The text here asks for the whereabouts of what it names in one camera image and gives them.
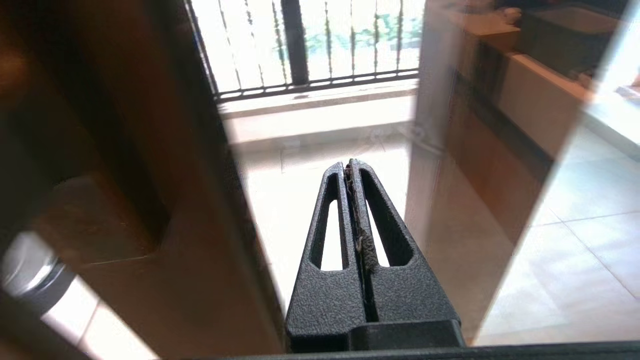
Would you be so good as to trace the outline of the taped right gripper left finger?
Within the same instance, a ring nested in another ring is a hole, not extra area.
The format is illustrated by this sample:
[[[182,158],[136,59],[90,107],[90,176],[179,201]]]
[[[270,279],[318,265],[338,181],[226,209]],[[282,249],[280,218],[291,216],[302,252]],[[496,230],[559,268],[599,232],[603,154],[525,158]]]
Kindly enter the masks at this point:
[[[331,203],[337,206],[342,268],[322,269]],[[290,337],[340,337],[366,321],[359,261],[342,162],[322,175],[286,312]]]

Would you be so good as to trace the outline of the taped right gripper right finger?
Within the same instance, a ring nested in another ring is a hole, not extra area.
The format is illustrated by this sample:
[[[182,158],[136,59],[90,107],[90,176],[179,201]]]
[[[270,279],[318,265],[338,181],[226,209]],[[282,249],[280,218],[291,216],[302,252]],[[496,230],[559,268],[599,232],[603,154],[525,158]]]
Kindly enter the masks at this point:
[[[355,251],[365,312],[374,322],[461,319],[373,168],[346,167]]]

